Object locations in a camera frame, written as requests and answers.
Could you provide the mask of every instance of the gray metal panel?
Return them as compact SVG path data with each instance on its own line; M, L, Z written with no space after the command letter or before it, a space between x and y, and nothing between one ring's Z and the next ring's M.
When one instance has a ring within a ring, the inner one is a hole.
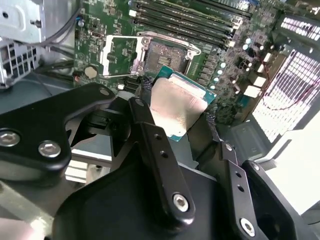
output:
M1 0L1 36L40 43L56 34L80 7L79 0ZM41 27L33 24L41 22Z

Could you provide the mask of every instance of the green circuit board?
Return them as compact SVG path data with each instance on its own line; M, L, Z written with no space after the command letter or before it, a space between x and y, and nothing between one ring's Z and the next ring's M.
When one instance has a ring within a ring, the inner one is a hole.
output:
M259 45L268 46L279 9L284 5L278 0L83 0L84 26L75 32L75 83L98 82L117 92L126 79L155 77L167 65L217 94L209 108L218 122L231 124L245 107L234 83L250 74L239 59L257 61L244 49L245 41L250 39L248 47L257 52ZM143 71L132 74L137 45L148 32L161 37L151 38ZM107 36L114 36L111 44ZM82 74L88 66L97 74Z

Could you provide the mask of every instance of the metal bracket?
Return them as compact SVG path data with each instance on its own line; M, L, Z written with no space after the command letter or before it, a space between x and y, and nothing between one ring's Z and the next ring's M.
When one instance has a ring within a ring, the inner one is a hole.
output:
M157 209L159 206L155 206L155 211L165 219L161 222L166 223L167 228L181 231L195 219L196 208L189 188L166 133L163 128L155 126L148 104L140 98L131 98L128 102L131 133L125 143L112 139L111 171L121 168L122 164L125 165L125 159L129 153L137 158L140 154L141 160L155 182L154 199L158 199L161 205L161 211ZM139 153L132 152L134 147Z
M91 83L0 115L0 178L52 184L71 159L82 119L114 98Z

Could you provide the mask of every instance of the ventilation grille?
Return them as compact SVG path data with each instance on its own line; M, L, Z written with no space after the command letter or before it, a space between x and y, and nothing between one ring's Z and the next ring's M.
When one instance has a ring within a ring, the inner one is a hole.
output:
M294 129L319 90L319 62L293 50L252 113L271 143Z
M0 88L8 88L38 67L37 49L0 38Z
M304 21L285 17L283 22L281 23L281 27L314 41L318 41L318 39L320 38L320 27Z

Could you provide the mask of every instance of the black plastic part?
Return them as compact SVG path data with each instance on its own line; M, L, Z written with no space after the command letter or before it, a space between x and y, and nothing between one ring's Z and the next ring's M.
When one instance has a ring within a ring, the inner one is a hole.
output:
M100 93L101 89L109 95ZM52 184L71 159L70 145L83 117L107 108L114 98L103 85L91 83L0 115L0 130L20 136L17 145L0 146L0 179ZM40 143L48 140L60 146L57 157L39 153Z
M180 170L196 206L196 217L184 231L177 234L159 225L154 215L159 200L152 194L154 180L141 159L132 158L62 204L54 218L52 240L223 239L219 231L229 229L217 219L218 184L184 167Z
M247 160L242 164L242 168L249 180L258 224L269 239L318 239L261 166Z
M155 182L155 186L148 190L153 198L159 200L154 206L155 214L162 219L162 223L166 223L166 228L175 232L182 231L194 221L196 209L166 133L163 128L154 125L146 102L140 98L131 98L128 107L130 136L126 142L111 140L111 171L121 168L132 158L141 158ZM181 194L187 199L186 212L178 210L174 205L174 194Z

